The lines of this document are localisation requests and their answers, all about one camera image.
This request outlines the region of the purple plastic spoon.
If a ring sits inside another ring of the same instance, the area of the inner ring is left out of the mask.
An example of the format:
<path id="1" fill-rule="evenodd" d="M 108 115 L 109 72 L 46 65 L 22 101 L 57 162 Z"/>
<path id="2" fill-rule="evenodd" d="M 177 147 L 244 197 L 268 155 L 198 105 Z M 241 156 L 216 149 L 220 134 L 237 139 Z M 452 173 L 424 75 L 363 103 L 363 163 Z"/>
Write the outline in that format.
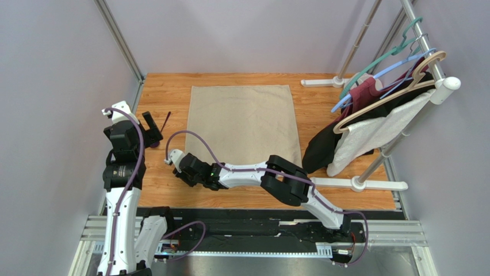
<path id="1" fill-rule="evenodd" d="M 162 132 L 163 132 L 163 130 L 164 130 L 164 128 L 165 128 L 165 126 L 166 126 L 166 124 L 167 124 L 167 122 L 168 122 L 168 120 L 169 120 L 170 116 L 171 116 L 171 112 L 169 111 L 169 112 L 167 113 L 166 119 L 165 119 L 165 121 L 164 121 L 164 123 L 163 123 L 163 125 L 162 125 L 162 127 L 161 127 L 161 129 L 160 129 L 160 134 L 161 134 L 161 135 L 162 135 Z M 150 148 L 157 148 L 157 147 L 159 147 L 159 145 L 160 145 L 160 140 L 159 140 L 159 141 L 154 142 L 153 144 L 151 144 L 151 145 L 150 145 Z"/>

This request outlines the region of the beige linen napkin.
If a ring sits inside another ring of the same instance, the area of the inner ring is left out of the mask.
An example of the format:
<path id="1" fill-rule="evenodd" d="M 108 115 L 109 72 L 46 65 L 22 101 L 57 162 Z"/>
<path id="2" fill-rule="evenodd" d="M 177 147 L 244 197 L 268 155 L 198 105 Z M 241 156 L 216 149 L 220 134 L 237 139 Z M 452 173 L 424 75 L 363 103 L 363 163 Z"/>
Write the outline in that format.
<path id="1" fill-rule="evenodd" d="M 194 86 L 185 152 L 201 161 L 243 165 L 278 155 L 301 164 L 293 97 L 288 85 Z"/>

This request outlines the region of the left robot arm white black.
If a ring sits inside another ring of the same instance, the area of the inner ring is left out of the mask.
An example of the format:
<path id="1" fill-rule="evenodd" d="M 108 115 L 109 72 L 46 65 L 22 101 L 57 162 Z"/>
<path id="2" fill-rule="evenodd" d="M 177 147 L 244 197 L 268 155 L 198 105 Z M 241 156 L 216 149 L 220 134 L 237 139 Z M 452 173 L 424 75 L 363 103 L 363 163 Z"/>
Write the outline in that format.
<path id="1" fill-rule="evenodd" d="M 153 207 L 137 230 L 136 215 L 146 173 L 145 150 L 158 146 L 163 136 L 150 112 L 143 114 L 149 129 L 122 107 L 107 108 L 103 114 L 112 119 L 104 129 L 112 149 L 102 175 L 107 218 L 97 275 L 152 275 L 156 248 L 174 228 L 174 216 L 168 206 Z"/>

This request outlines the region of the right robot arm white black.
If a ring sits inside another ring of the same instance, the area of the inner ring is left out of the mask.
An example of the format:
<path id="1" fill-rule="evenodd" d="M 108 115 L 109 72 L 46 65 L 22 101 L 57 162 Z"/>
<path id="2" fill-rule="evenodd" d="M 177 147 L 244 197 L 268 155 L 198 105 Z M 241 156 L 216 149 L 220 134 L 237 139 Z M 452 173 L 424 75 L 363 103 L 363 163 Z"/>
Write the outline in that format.
<path id="1" fill-rule="evenodd" d="M 317 190 L 305 170 L 280 156 L 272 155 L 265 162 L 251 165 L 209 164 L 175 149 L 165 162 L 173 166 L 175 177 L 190 187 L 201 184 L 213 191 L 242 186 L 261 187 L 285 205 L 306 209 L 331 232 L 343 236 L 350 234 L 351 218 L 345 211 Z"/>

